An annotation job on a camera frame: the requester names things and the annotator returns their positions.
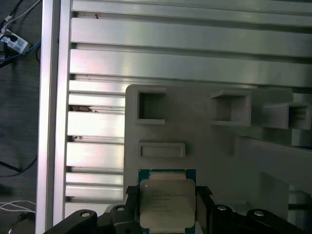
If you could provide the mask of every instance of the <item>white cable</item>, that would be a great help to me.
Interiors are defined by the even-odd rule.
[[[16,20],[22,18],[24,15],[26,15],[28,12],[30,12],[35,6],[37,6],[37,5],[39,4],[39,2],[41,2],[41,1],[42,1],[42,0],[36,1],[36,2],[34,3],[34,5],[32,5],[32,6],[31,6],[27,11],[25,11],[23,14],[21,14],[20,16],[17,16],[17,17],[15,17],[14,19],[11,19],[10,21],[8,21],[8,22],[3,26],[3,28],[6,29],[7,26],[8,26],[9,24],[11,24],[11,23],[13,23],[14,21],[16,21]]]
[[[31,210],[9,210],[9,209],[6,209],[6,208],[3,208],[3,207],[0,207],[1,210],[4,210],[4,211],[12,211],[12,212],[30,212],[30,213],[36,213],[36,211],[31,211]]]
[[[16,202],[29,202],[29,203],[31,203],[31,204],[36,205],[36,204],[35,204],[34,202],[32,202],[32,201],[18,200],[18,201],[11,201],[11,202],[0,202],[0,204],[3,204],[3,205],[0,206],[0,209],[6,210],[6,211],[15,211],[15,210],[9,210],[9,209],[4,208],[4,206],[11,205],[11,206],[15,206],[15,207],[18,207],[18,208],[22,208],[22,209],[24,209],[24,210],[26,210],[26,211],[34,212],[33,210],[31,210],[31,209],[29,209],[29,208],[26,208],[26,207],[23,207],[23,206],[15,205],[14,203],[16,203]]]
[[[15,204],[6,204],[6,205],[10,205],[10,206],[14,206],[14,207],[17,207],[17,208],[22,208],[24,210],[29,210],[31,211],[31,209],[27,208],[27,207],[23,207],[23,206],[18,206],[18,205],[15,205]]]

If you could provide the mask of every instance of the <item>gray carpet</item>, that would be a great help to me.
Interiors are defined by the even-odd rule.
[[[19,0],[2,0],[0,19],[11,12]],[[25,0],[17,16],[35,0]],[[30,42],[36,43],[41,35],[40,3],[25,19],[18,20],[11,30]],[[26,167],[37,154],[39,114],[39,64],[35,51],[0,69],[0,161],[16,167]],[[12,171],[0,166],[0,176]],[[0,202],[13,200],[36,201],[37,163],[27,172],[16,176],[0,177]],[[7,233],[19,212],[0,210],[0,234]],[[15,234],[34,233],[34,223],[20,223]]]

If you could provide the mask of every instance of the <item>power adapter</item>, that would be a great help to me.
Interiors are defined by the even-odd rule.
[[[3,37],[1,39],[1,42],[7,43],[8,47],[17,51],[20,54],[24,53],[30,46],[30,44],[26,40],[19,37],[8,29],[6,29],[4,33],[0,34],[0,37],[2,37],[3,35],[13,35],[17,38],[16,41],[12,41],[9,37]]]

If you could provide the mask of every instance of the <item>metal slats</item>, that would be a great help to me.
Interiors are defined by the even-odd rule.
[[[67,166],[123,170],[123,145],[69,142]]]
[[[84,9],[88,9],[88,0],[80,1]],[[133,0],[124,0],[123,2],[134,2]],[[199,8],[224,9],[234,11],[250,11],[250,12],[268,12],[289,15],[304,15],[312,12],[312,6],[304,2],[280,2],[267,0],[136,0],[135,3],[158,4],[165,6],[192,6]]]
[[[125,97],[97,94],[70,94],[69,105],[107,106],[111,109],[124,109]]]
[[[70,64],[74,74],[298,87],[312,86],[307,79],[311,69],[312,65],[300,63],[77,49],[71,50]]]
[[[101,215],[122,202],[130,84],[312,86],[308,3],[68,0],[62,6],[54,195],[62,204],[55,203],[55,224],[75,210]],[[70,105],[92,112],[68,112]]]
[[[128,86],[118,82],[69,81],[69,91],[72,93],[124,95]]]
[[[69,136],[124,137],[124,115],[69,112]]]
[[[94,185],[122,186],[122,175],[101,175],[84,173],[67,173],[66,182],[68,184],[88,184]]]
[[[101,12],[115,14],[135,14],[154,16],[157,12],[161,17],[190,18],[202,20],[222,20],[231,22],[248,22],[257,24],[274,24],[287,26],[309,27],[308,16],[288,16],[283,14],[267,14],[257,12],[228,11],[218,9],[163,6],[105,1],[75,0],[73,10],[78,12]]]
[[[123,187],[67,184],[66,196],[88,200],[106,200],[113,204],[122,202]]]
[[[131,37],[126,36],[128,31],[131,31]],[[241,28],[168,24],[157,21],[72,19],[73,42],[308,57],[312,55],[312,52],[307,50],[311,40],[312,35],[309,34]]]

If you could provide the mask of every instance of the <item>blue cable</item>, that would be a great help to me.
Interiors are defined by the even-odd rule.
[[[15,58],[18,58],[18,57],[20,57],[20,56],[26,55],[27,53],[29,53],[30,51],[32,51],[34,48],[36,48],[38,45],[40,45],[40,43],[41,43],[41,40],[39,40],[39,41],[38,41],[36,44],[34,44],[33,46],[29,47],[29,49],[26,50],[24,53],[18,54],[18,55],[14,55],[14,56],[11,56],[11,57],[8,57],[8,58],[6,58],[5,60],[2,60],[2,61],[6,62],[6,61],[9,61],[9,60],[11,60],[11,59],[15,59]]]

